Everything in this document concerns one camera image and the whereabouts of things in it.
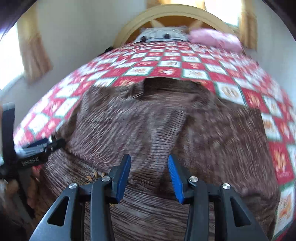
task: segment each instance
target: bed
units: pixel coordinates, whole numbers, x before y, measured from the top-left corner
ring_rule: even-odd
[[[176,4],[148,9],[123,27],[115,49],[69,74],[32,107],[15,130],[15,143],[25,145],[49,137],[69,119],[92,85],[130,85],[147,77],[200,82],[222,99],[260,109],[281,191],[273,233],[273,240],[280,240],[296,217],[296,114],[287,94],[243,54],[182,41],[132,43],[141,27],[159,23],[234,34],[227,24],[202,9]]]

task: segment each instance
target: wall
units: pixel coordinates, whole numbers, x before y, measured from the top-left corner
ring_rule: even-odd
[[[15,126],[56,83],[112,45],[130,19],[145,10],[145,0],[38,0],[38,24],[53,70],[33,85],[17,81],[1,96],[15,102]]]
[[[296,106],[296,41],[262,0],[253,0],[258,23],[258,51],[249,54],[287,91]]]

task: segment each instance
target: pink pillow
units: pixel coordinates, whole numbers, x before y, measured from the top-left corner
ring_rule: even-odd
[[[200,28],[190,31],[188,40],[194,44],[214,46],[226,51],[242,53],[242,45],[239,39],[232,34],[225,34],[217,30]]]

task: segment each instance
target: pillow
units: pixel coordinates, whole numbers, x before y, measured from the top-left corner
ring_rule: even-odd
[[[194,44],[214,46],[226,51],[242,53],[239,39],[232,34],[225,34],[213,29],[200,28],[190,31],[188,40]]]
[[[147,28],[134,41],[134,43],[151,41],[182,40],[188,41],[182,27]]]

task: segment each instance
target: white pillow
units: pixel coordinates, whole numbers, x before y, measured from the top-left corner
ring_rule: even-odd
[[[136,38],[134,43],[141,42],[142,37],[145,37],[146,40],[149,40],[149,42],[167,41],[168,39],[170,39],[171,41],[172,40],[188,41],[187,35],[183,32],[183,30],[184,28],[182,27],[147,28]]]

